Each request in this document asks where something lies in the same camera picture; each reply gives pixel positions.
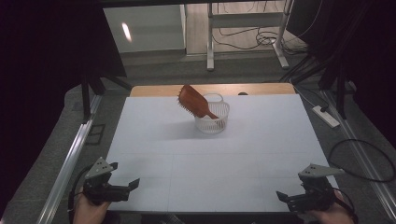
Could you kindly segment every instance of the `floor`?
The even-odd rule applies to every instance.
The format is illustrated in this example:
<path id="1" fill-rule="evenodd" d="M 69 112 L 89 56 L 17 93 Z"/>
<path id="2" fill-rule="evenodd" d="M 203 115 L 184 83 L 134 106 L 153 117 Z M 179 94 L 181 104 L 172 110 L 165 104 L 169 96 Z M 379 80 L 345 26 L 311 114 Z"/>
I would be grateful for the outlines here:
<path id="1" fill-rule="evenodd" d="M 285 6 L 285 1 L 260 1 L 213 4 L 213 14 L 240 14 L 240 13 L 271 13 L 280 12 Z M 187 54 L 206 54 L 208 34 L 208 6 L 207 4 L 187 5 L 186 42 Z M 262 36 L 273 37 L 278 32 L 278 27 L 259 28 L 222 28 L 213 29 L 215 52 L 241 52 L 272 49 L 271 45 L 263 40 L 258 44 L 258 32 Z M 288 31 L 284 40 L 290 48 L 301 48 L 305 43 Z"/>
<path id="2" fill-rule="evenodd" d="M 261 11 L 263 10 L 265 3 L 252 2 L 246 3 L 241 7 L 235 7 L 238 4 L 239 3 L 219 4 L 219 11 L 221 13 Z M 206 30 L 206 5 L 194 5 L 194 7 L 188 6 L 188 9 L 188 20 L 195 22 L 195 25 L 188 25 L 188 55 L 180 55 L 177 52 L 141 52 L 131 55 L 124 54 L 122 55 L 122 60 L 128 74 L 128 77 L 124 79 L 125 81 L 130 82 L 132 85 L 179 84 L 186 81 L 196 83 L 248 83 L 263 82 L 264 80 L 279 78 L 284 74 L 285 71 L 280 69 L 272 48 L 268 46 L 259 46 L 257 49 L 254 49 L 254 52 L 250 50 L 249 53 L 240 53 L 241 50 L 239 49 L 216 45 L 215 51 L 223 53 L 216 56 L 216 60 L 219 61 L 216 65 L 216 70 L 212 73 L 207 72 L 205 70 L 205 43 L 207 34 L 205 34 L 205 32 L 200 32 L 202 30 Z M 278 1 L 276 3 L 268 2 L 265 11 L 267 12 L 267 10 L 270 9 L 282 10 L 282 1 Z M 224 34 L 226 32 L 237 32 L 237 30 L 221 29 Z M 245 33 L 243 35 L 233 36 L 221 36 L 219 32 L 215 32 L 214 36 L 217 40 L 238 45 L 238 47 L 250 47 L 257 43 L 255 39 L 256 33 L 254 32 L 249 35 L 248 33 Z M 291 40 L 293 38 L 294 37 L 292 35 L 285 35 L 285 39 L 287 40 Z M 293 39 L 293 41 L 295 41 L 295 46 L 304 44 L 299 42 L 298 38 Z M 244 60 L 245 64 L 248 64 L 245 65 L 249 66 L 248 69 L 244 70 L 244 68 L 240 68 L 238 65 L 233 67 L 232 63 L 227 63 L 229 61 L 238 62 L 241 60 Z M 291 64 L 297 64 L 301 58 L 289 57 L 288 60 L 290 60 Z M 313 84 L 310 86 L 313 87 L 313 89 L 315 89 L 316 78 L 318 77 L 313 77 L 312 80 L 308 80 L 310 84 Z M 81 158 L 97 158 L 99 155 L 102 155 L 103 152 L 106 152 L 111 144 L 112 133 L 114 133 L 114 130 L 117 127 L 117 120 L 120 115 L 119 112 L 122 109 L 123 98 L 128 95 L 128 91 L 123 90 L 120 86 L 111 82 L 107 82 L 106 87 L 109 91 L 106 93 L 106 96 L 101 103 L 101 111 L 97 115 L 95 124 L 100 125 L 102 123 L 106 123 L 107 133 L 104 135 L 104 138 L 101 140 L 102 143 L 99 146 L 89 144 L 85 146 L 84 151 L 81 154 Z M 31 169 L 30 174 L 22 183 L 13 200 L 8 204 L 5 217 L 10 221 L 7 222 L 7 224 L 29 223 L 36 221 L 38 218 L 41 208 L 44 206 L 52 188 L 53 181 L 61 169 L 64 158 L 70 146 L 73 144 L 74 137 L 78 131 L 81 121 L 80 94 L 81 92 L 79 88 L 75 88 L 67 93 L 65 97 L 64 112 L 61 115 L 51 138 L 45 148 L 43 148 L 42 155 L 35 163 L 35 166 Z M 306 92 L 305 94 L 307 94 L 308 99 L 311 101 L 320 102 L 320 100 L 315 96 L 309 96 L 310 93 Z M 327 153 L 332 145 L 344 136 L 340 130 L 330 129 L 322 120 L 312 113 L 309 109 L 309 103 L 304 103 L 306 104 L 307 114 L 317 133 L 318 140 L 325 153 Z M 370 140 L 376 145 L 381 146 L 381 148 L 384 148 L 388 153 L 393 153 L 390 155 L 395 161 L 396 155 L 394 155 L 394 148 L 389 145 L 381 133 L 366 117 L 364 117 L 361 111 L 359 111 L 359 107 L 354 104 L 351 95 L 346 97 L 346 109 L 350 125 L 357 130 L 358 137 Z M 97 139 L 95 139 L 95 137 L 91 137 L 91 139 L 89 138 L 87 141 L 89 143 L 94 143 L 96 140 Z M 346 159 L 350 160 L 351 164 L 356 164 L 352 157 L 353 155 Z M 378 161 L 377 159 L 375 159 L 375 161 L 381 171 L 388 170 L 383 161 Z M 81 159 L 81 161 L 78 162 L 78 166 L 76 166 L 76 170 L 79 170 L 83 164 L 83 159 Z M 359 215 L 361 216 L 361 223 L 391 223 L 387 219 L 387 214 L 382 208 L 381 202 L 376 198 L 371 184 L 350 178 L 349 176 L 340 177 L 337 179 L 337 182 L 340 186 L 344 187 L 348 194 L 351 195 L 357 206 Z M 41 184 L 40 188 L 36 186 L 36 183 Z M 392 192 L 396 192 L 396 188 L 393 183 L 390 184 L 390 189 Z M 67 197 L 63 196 L 61 205 L 59 206 L 58 211 L 56 211 L 53 223 L 68 223 L 65 210 L 66 202 Z M 140 220 L 139 215 L 131 216 L 121 214 L 121 216 L 122 223 L 139 223 Z"/>

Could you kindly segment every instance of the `brush bristles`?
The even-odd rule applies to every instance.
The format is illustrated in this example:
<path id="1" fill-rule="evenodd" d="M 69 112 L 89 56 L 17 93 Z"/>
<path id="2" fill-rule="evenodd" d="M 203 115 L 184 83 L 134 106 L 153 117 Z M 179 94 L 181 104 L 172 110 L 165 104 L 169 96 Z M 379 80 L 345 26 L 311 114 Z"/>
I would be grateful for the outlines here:
<path id="1" fill-rule="evenodd" d="M 187 110 L 190 114 L 192 114 L 192 112 L 186 108 L 184 105 L 182 105 L 180 102 L 178 102 L 178 105 L 180 105 L 180 107 L 184 108 L 185 110 Z"/>

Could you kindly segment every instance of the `black curtain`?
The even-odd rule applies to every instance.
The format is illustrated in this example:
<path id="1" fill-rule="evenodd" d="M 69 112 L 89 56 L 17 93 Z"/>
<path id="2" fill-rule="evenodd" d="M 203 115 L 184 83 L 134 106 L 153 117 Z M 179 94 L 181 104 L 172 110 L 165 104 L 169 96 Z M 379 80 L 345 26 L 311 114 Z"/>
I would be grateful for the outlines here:
<path id="1" fill-rule="evenodd" d="M 346 76 L 357 91 L 356 103 L 396 147 L 396 2 L 374 1 L 347 46 Z"/>
<path id="2" fill-rule="evenodd" d="M 82 74 L 125 71 L 99 4 L 1 0 L 0 51 L 2 215 L 49 138 L 65 93 Z"/>

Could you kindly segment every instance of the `table leg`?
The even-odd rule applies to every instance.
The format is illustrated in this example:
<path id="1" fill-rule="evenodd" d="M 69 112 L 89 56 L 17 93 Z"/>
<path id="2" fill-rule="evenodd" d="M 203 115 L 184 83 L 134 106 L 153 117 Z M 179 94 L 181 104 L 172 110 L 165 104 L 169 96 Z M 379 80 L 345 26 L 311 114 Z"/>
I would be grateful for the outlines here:
<path id="1" fill-rule="evenodd" d="M 207 4 L 207 17 L 209 19 L 208 23 L 208 34 L 207 34 L 207 71 L 213 71 L 215 69 L 215 59 L 213 52 L 213 12 L 212 12 L 212 4 Z"/>
<path id="2" fill-rule="evenodd" d="M 89 84 L 86 74 L 82 74 L 81 76 L 81 92 L 82 104 L 84 108 L 84 118 L 82 123 L 86 124 L 91 117 Z"/>
<path id="3" fill-rule="evenodd" d="M 292 0 L 289 0 L 285 10 L 283 11 L 283 17 L 282 17 L 282 21 L 280 22 L 279 32 L 276 37 L 276 42 L 273 44 L 274 51 L 283 69 L 289 69 L 289 64 L 285 56 L 283 55 L 280 43 L 282 41 L 283 34 L 285 33 L 286 24 L 288 23 L 291 4 L 292 4 Z"/>

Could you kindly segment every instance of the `metal frame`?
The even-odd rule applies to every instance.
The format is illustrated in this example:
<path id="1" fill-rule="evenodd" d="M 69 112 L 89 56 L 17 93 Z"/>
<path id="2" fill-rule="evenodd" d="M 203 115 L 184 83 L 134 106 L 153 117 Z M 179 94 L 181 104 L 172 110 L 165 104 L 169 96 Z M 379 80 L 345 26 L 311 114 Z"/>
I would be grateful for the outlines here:
<path id="1" fill-rule="evenodd" d="M 325 99 L 329 102 L 330 105 L 329 108 L 332 111 L 332 114 L 340 121 L 344 136 L 346 138 L 356 139 L 357 136 L 349 126 L 347 120 L 344 120 L 335 109 L 334 107 L 335 101 L 332 98 L 330 91 L 322 91 L 322 94 L 324 95 Z M 357 159 L 364 173 L 370 178 L 380 179 L 381 175 L 375 169 L 369 156 L 363 150 L 363 146 L 359 142 L 351 142 L 350 145 L 354 149 L 353 153 L 355 155 L 355 158 Z M 382 203 L 389 218 L 394 223 L 396 223 L 396 201 L 393 194 L 390 192 L 388 185 L 383 183 L 375 183 L 375 182 L 370 182 L 370 184 L 372 185 L 379 201 Z"/>
<path id="2" fill-rule="evenodd" d="M 82 147 L 84 146 L 84 142 L 91 129 L 101 99 L 102 96 L 93 96 L 91 103 L 91 116 L 87 120 L 87 123 L 81 124 L 81 126 L 79 127 L 76 138 L 72 146 L 70 147 L 66 159 L 64 160 L 64 165 L 62 166 L 61 171 L 59 172 L 58 177 L 53 184 L 53 187 L 49 193 L 49 197 L 43 207 L 43 210 L 41 211 L 40 216 L 38 217 L 37 223 L 50 224 L 52 222 L 58 209 L 59 203 L 61 202 L 61 199 L 64 195 L 67 183 L 69 182 L 74 167 L 78 161 L 79 153 L 81 152 Z"/>
<path id="3" fill-rule="evenodd" d="M 288 1 L 284 12 L 272 13 L 241 13 L 213 15 L 212 3 L 207 4 L 208 16 L 208 37 L 207 37 L 207 70 L 215 69 L 214 49 L 213 49 L 213 29 L 214 28 L 239 28 L 239 27 L 275 27 L 279 26 L 276 42 L 272 45 L 283 69 L 289 69 L 288 61 L 283 55 L 281 41 L 288 23 L 292 0 Z"/>

